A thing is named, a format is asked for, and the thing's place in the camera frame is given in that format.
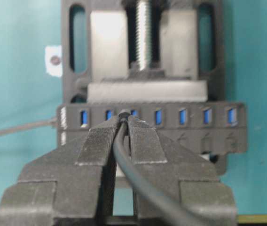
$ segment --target white sticker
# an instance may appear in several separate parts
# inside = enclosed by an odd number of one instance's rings
[[[48,74],[61,77],[63,75],[62,46],[46,46],[45,63]]]

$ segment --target blue slot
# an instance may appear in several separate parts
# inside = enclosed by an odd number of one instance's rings
[[[138,116],[138,111],[137,110],[131,110],[131,114],[133,116]]]
[[[82,111],[81,112],[81,125],[87,125],[87,111]]]
[[[107,110],[106,113],[105,113],[105,118],[106,120],[109,120],[112,116],[112,111],[111,110]]]
[[[181,110],[180,111],[180,124],[181,125],[185,125],[186,117],[187,117],[187,110]]]
[[[156,111],[156,125],[162,124],[162,110]]]
[[[212,109],[204,110],[204,124],[210,124],[212,122]]]
[[[235,125],[237,123],[237,110],[232,108],[228,110],[228,124]]]

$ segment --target teal wall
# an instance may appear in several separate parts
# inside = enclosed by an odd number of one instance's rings
[[[225,0],[227,97],[249,111],[249,151],[229,158],[222,180],[240,214],[267,214],[267,0]],[[45,73],[47,45],[60,45],[60,0],[0,0],[0,129],[52,117],[61,79]],[[55,148],[55,130],[0,137],[0,197],[23,165]],[[121,190],[116,214],[132,210]]]

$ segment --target threaded screw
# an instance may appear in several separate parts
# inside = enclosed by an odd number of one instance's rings
[[[136,54],[139,70],[150,68],[152,61],[151,0],[137,0]]]

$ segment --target gray cable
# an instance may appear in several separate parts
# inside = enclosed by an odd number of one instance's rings
[[[124,172],[133,189],[156,207],[156,209],[161,213],[163,219],[173,226],[211,225],[208,220],[205,220],[204,218],[201,218],[200,216],[197,216],[191,211],[183,208],[177,201],[155,188],[138,172],[124,149],[123,141],[126,131],[127,123],[123,121],[114,140],[113,150],[117,163]]]
[[[34,129],[38,127],[55,126],[55,124],[56,124],[56,117],[53,117],[48,120],[36,121],[36,122],[32,122],[32,123],[28,123],[28,124],[24,124],[24,125],[20,125],[16,127],[11,127],[8,129],[2,129],[0,130],[0,136],[4,136],[7,134],[11,134],[11,133],[16,133],[19,131]]]

